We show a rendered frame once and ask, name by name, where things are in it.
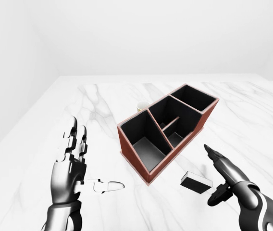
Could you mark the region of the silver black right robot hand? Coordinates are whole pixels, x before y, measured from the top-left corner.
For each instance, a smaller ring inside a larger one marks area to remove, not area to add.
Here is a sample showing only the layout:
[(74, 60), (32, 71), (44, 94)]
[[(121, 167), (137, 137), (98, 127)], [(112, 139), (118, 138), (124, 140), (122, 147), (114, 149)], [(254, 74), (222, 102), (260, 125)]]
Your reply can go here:
[(259, 187), (251, 182), (242, 170), (221, 153), (206, 144), (204, 148), (208, 153), (208, 157), (213, 161), (216, 170), (225, 179), (225, 184), (219, 185), (209, 198), (208, 205), (215, 206), (235, 195), (243, 207), (251, 210), (255, 209), (259, 202), (252, 190), (259, 190)]

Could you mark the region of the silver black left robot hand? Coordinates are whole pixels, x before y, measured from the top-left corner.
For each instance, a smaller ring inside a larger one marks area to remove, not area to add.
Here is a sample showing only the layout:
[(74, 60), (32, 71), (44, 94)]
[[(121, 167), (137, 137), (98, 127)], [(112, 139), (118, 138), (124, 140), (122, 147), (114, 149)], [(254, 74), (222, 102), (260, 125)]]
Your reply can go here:
[(86, 180), (86, 153), (87, 129), (84, 125), (78, 125), (74, 116), (69, 116), (51, 175), (50, 189), (54, 204), (76, 201), (82, 193), (92, 196), (124, 189), (121, 182)]

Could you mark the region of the red-brown desk caddy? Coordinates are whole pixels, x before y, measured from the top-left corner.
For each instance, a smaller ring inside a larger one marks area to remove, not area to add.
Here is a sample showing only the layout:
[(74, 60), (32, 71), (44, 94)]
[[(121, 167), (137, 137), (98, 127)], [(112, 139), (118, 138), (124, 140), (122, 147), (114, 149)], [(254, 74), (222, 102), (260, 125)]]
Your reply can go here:
[(184, 84), (117, 126), (121, 154), (150, 185), (200, 133), (219, 98)]

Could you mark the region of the white mug with gold rim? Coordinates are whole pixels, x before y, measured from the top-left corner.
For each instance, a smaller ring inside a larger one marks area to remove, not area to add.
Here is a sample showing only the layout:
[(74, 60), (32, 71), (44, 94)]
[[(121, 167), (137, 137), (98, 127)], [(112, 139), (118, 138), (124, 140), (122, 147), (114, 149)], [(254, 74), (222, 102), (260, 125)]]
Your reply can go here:
[(140, 112), (142, 110), (147, 110), (147, 108), (148, 108), (149, 105), (150, 105), (150, 103), (147, 102), (147, 101), (140, 101), (136, 105), (137, 111)]

